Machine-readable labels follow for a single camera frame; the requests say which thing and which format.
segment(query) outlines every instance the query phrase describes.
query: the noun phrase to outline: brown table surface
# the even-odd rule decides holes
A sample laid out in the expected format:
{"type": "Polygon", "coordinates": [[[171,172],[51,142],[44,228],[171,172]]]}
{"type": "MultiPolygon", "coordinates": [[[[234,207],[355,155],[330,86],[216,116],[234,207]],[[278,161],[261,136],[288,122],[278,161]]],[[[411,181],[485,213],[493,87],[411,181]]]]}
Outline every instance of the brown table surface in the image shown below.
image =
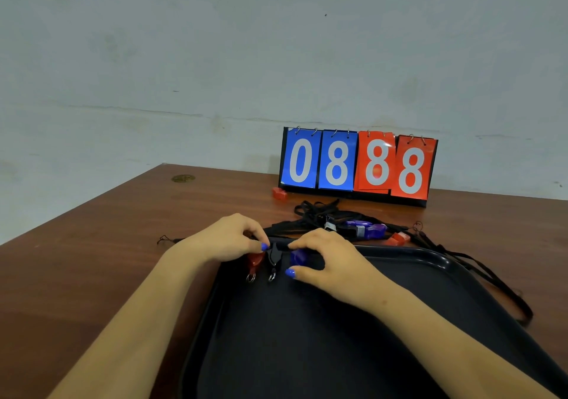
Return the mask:
{"type": "MultiPolygon", "coordinates": [[[[234,212],[263,226],[294,219],[302,200],[274,201],[277,176],[160,165],[0,246],[0,398],[45,397],[140,285],[169,244],[234,212]],[[195,180],[175,183],[177,174],[195,180]]],[[[535,311],[530,334],[568,369],[568,202],[431,190],[428,207],[342,201],[411,226],[486,263],[535,311]]],[[[174,397],[217,266],[195,280],[153,397],[174,397]]]]}

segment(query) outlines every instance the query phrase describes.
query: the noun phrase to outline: black scoreboard frame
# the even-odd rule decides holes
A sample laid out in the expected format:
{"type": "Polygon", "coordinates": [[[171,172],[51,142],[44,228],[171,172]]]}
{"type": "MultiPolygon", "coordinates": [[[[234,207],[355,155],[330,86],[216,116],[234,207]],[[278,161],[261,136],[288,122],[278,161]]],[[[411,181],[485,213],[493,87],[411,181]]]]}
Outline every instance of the black scoreboard frame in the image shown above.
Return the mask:
{"type": "MultiPolygon", "coordinates": [[[[282,183],[282,170],[284,168],[284,155],[286,153],[288,130],[295,130],[295,129],[296,128],[284,127],[284,130],[282,131],[282,150],[280,152],[280,173],[278,175],[278,187],[282,188],[284,191],[290,193],[298,193],[298,194],[325,195],[328,197],[347,198],[352,200],[368,200],[378,203],[392,203],[395,205],[426,207],[427,200],[419,200],[417,198],[397,197],[396,195],[366,193],[362,191],[330,190],[330,189],[320,189],[320,188],[305,188],[302,186],[294,186],[294,185],[284,185],[282,183]]],[[[355,134],[355,136],[359,137],[359,132],[352,131],[352,133],[355,134]]],[[[396,147],[398,147],[398,137],[399,136],[395,137],[396,147]]],[[[318,152],[321,152],[322,150],[322,140],[323,137],[320,137],[320,146],[318,152]]],[[[434,140],[435,144],[434,144],[434,152],[432,154],[432,164],[430,166],[430,177],[428,178],[428,194],[430,194],[430,182],[432,180],[432,171],[434,170],[434,161],[436,159],[436,151],[438,149],[438,140],[437,139],[431,139],[431,140],[434,140]]],[[[355,151],[355,167],[353,168],[353,178],[355,176],[355,171],[357,170],[358,155],[359,155],[359,143],[357,144],[357,149],[355,151]]],[[[321,162],[321,155],[317,159],[316,186],[319,183],[320,162],[321,162]]]]}

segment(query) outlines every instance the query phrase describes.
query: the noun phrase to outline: white digit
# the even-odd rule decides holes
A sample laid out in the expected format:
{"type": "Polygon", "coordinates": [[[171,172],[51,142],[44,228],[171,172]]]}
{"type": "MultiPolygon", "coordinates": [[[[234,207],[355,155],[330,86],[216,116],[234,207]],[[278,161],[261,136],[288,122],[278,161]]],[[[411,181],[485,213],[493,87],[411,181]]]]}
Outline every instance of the white digit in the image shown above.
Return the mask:
{"type": "Polygon", "coordinates": [[[365,169],[365,177],[371,185],[382,185],[388,179],[388,164],[385,162],[388,155],[388,146],[387,142],[381,139],[371,140],[367,146],[367,155],[371,159],[371,162],[365,169]],[[375,157],[375,148],[377,147],[380,147],[379,157],[375,157]],[[376,165],[382,168],[379,177],[375,177],[373,174],[373,168],[376,165]]]}
{"type": "Polygon", "coordinates": [[[296,143],[294,143],[292,153],[290,154],[290,177],[292,180],[297,183],[305,181],[308,177],[309,167],[311,165],[312,145],[309,144],[307,139],[298,139],[296,143]],[[304,158],[304,168],[302,169],[302,173],[298,175],[298,173],[296,173],[296,165],[298,164],[298,153],[300,152],[301,147],[304,147],[306,150],[306,158],[304,158]]]}
{"type": "Polygon", "coordinates": [[[398,185],[401,187],[402,191],[407,194],[414,194],[417,193],[420,187],[422,186],[422,173],[418,170],[422,167],[424,163],[424,152],[418,148],[410,148],[408,151],[404,152],[402,157],[402,165],[404,166],[404,170],[401,172],[401,175],[398,177],[398,185]],[[410,164],[410,157],[412,155],[416,155],[416,164],[410,164]],[[413,186],[406,185],[406,177],[412,173],[415,177],[413,186]]]}
{"type": "Polygon", "coordinates": [[[347,155],[349,154],[347,144],[341,140],[334,141],[330,144],[327,154],[330,156],[331,162],[325,168],[325,178],[329,183],[331,183],[331,185],[342,185],[347,180],[347,166],[344,163],[347,159],[347,155]],[[341,157],[339,158],[335,156],[335,150],[337,148],[341,149],[341,157]],[[339,166],[341,169],[341,174],[337,179],[333,177],[332,173],[335,166],[339,166]]]}

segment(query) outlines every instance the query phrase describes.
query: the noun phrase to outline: finger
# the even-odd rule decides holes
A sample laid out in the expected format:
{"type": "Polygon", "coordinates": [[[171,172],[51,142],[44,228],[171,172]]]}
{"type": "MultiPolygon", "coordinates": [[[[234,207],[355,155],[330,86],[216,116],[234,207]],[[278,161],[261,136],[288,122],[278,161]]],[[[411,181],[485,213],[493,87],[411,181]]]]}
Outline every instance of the finger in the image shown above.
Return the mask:
{"type": "Polygon", "coordinates": [[[243,232],[250,231],[260,242],[263,242],[270,246],[270,240],[268,240],[268,236],[266,236],[266,233],[258,222],[256,222],[254,219],[249,218],[248,216],[242,216],[242,220],[243,232]]]}
{"type": "Polygon", "coordinates": [[[323,229],[317,229],[317,230],[312,230],[304,234],[298,240],[289,243],[288,247],[291,250],[297,250],[300,248],[310,248],[321,254],[324,252],[325,246],[328,243],[329,239],[330,239],[329,231],[323,229]]]}
{"type": "Polygon", "coordinates": [[[290,268],[286,270],[286,274],[298,281],[311,284],[318,288],[322,288],[325,278],[324,271],[317,271],[305,266],[290,266],[290,268]]]}
{"type": "Polygon", "coordinates": [[[262,248],[264,242],[259,242],[258,240],[249,239],[248,237],[243,236],[243,254],[252,253],[252,254],[259,254],[261,252],[266,251],[267,248],[262,248]]]}

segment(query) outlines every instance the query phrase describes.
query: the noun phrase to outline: blue number card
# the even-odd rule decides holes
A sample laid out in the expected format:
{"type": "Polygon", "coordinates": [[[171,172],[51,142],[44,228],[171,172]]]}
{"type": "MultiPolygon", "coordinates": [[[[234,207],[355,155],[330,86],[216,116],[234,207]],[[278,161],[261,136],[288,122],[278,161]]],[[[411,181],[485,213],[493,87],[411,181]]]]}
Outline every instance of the blue number card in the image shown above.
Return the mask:
{"type": "MultiPolygon", "coordinates": [[[[321,139],[322,131],[297,128],[288,130],[280,183],[306,188],[316,187],[321,139]]],[[[351,179],[351,188],[353,188],[353,179],[351,179]]]]}
{"type": "Polygon", "coordinates": [[[357,133],[324,131],[318,188],[353,191],[357,133]]]}

